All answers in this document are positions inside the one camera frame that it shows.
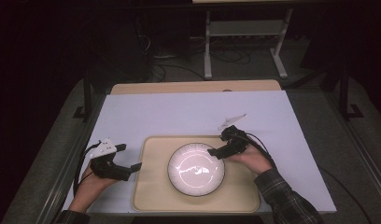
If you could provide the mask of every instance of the person's right hand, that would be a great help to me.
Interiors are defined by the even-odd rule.
[[[248,144],[248,147],[243,153],[232,155],[231,157],[228,157],[227,160],[243,163],[256,175],[260,175],[273,168],[272,164],[270,164],[270,162],[251,144]]]

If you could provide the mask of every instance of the wooden tray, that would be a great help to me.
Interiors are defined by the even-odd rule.
[[[192,197],[170,182],[167,164],[172,154],[188,143],[211,147],[225,144],[218,136],[152,136],[144,143],[142,168],[134,187],[133,206],[143,212],[253,213],[260,205],[252,174],[244,165],[225,161],[225,177],[212,193]]]

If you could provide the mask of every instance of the shirt cuff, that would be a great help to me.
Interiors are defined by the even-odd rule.
[[[89,223],[90,217],[86,214],[74,212],[70,210],[64,210],[57,219],[57,224],[59,223],[77,223],[86,224]]]
[[[254,182],[266,201],[269,201],[270,198],[274,197],[274,195],[279,192],[287,192],[288,190],[291,190],[289,184],[276,168],[267,170],[258,175]]]

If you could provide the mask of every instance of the round bowl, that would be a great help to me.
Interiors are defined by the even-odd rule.
[[[169,163],[173,186],[190,196],[203,196],[217,189],[225,176],[225,163],[210,156],[203,143],[190,143],[177,149]]]

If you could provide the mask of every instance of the person's left hand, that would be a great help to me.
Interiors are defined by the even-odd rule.
[[[112,184],[119,180],[101,178],[92,173],[91,165],[88,165],[83,172],[81,183],[79,184],[77,194],[68,207],[68,210],[86,213],[92,203],[100,196],[100,194]]]

